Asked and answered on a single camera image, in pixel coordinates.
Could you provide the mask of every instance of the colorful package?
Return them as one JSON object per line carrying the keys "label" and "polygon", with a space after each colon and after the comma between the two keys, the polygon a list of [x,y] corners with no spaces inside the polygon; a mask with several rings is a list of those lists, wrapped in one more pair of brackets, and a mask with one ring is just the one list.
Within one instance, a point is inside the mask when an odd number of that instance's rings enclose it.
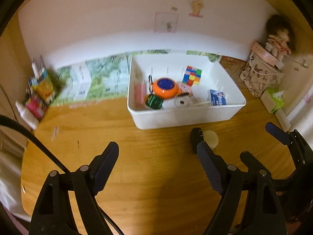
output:
{"label": "colorful package", "polygon": [[223,92],[210,90],[212,106],[226,105],[225,94]]}
{"label": "colorful package", "polygon": [[47,111],[46,104],[39,98],[39,96],[35,93],[31,95],[29,91],[26,91],[26,97],[23,104],[38,119],[41,119]]}
{"label": "colorful package", "polygon": [[54,87],[46,69],[42,70],[39,79],[32,78],[29,80],[29,87],[35,90],[46,104],[51,103],[55,96]]}

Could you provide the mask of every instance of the orange toy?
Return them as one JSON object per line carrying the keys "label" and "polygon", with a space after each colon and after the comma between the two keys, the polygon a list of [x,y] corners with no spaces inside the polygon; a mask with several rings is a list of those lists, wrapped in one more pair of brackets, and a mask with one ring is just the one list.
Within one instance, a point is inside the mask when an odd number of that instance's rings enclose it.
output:
{"label": "orange toy", "polygon": [[176,95],[180,95],[182,91],[178,88],[175,81],[170,78],[160,78],[152,83],[152,76],[149,75],[149,90],[163,100],[171,99]]}

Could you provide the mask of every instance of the stuffed doll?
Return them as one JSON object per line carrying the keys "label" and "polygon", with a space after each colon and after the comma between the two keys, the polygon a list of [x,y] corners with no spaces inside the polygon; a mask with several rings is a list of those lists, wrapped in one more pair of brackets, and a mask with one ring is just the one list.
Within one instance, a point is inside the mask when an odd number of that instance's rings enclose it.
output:
{"label": "stuffed doll", "polygon": [[272,46],[271,53],[279,61],[295,50],[295,34],[289,22],[280,15],[273,15],[266,23],[269,35],[267,41]]}

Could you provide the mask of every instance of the screw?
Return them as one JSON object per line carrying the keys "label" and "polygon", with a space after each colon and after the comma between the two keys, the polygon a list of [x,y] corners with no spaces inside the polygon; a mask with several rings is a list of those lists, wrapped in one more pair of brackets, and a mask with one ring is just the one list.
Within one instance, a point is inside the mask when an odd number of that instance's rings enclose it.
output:
{"label": "screw", "polygon": [[57,175],[57,171],[56,170],[53,170],[50,172],[50,177],[54,177]]}
{"label": "screw", "polygon": [[267,175],[267,172],[266,172],[266,170],[264,170],[264,169],[260,169],[260,174],[262,175],[262,176],[266,176]]}
{"label": "screw", "polygon": [[87,171],[89,169],[89,166],[88,165],[83,165],[81,166],[80,170],[81,171]]}
{"label": "screw", "polygon": [[233,165],[233,164],[229,164],[229,165],[227,166],[227,168],[228,168],[229,170],[232,170],[232,171],[234,171],[234,170],[237,169],[236,166]]}

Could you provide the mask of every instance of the bag handle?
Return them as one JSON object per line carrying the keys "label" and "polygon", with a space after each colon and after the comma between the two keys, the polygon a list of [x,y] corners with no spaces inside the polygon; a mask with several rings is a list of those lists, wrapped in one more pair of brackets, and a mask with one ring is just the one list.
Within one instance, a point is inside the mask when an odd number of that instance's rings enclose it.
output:
{"label": "bag handle", "polygon": [[277,75],[277,74],[279,74],[279,72],[277,72],[277,73],[267,73],[267,74],[262,74],[262,73],[257,72],[257,71],[252,67],[252,64],[251,64],[251,59],[252,59],[252,55],[253,55],[253,54],[254,54],[254,52],[252,51],[251,54],[250,54],[250,58],[249,58],[248,63],[249,63],[249,65],[250,65],[251,69],[252,69],[255,73],[257,73],[257,74],[259,74],[259,75]]}

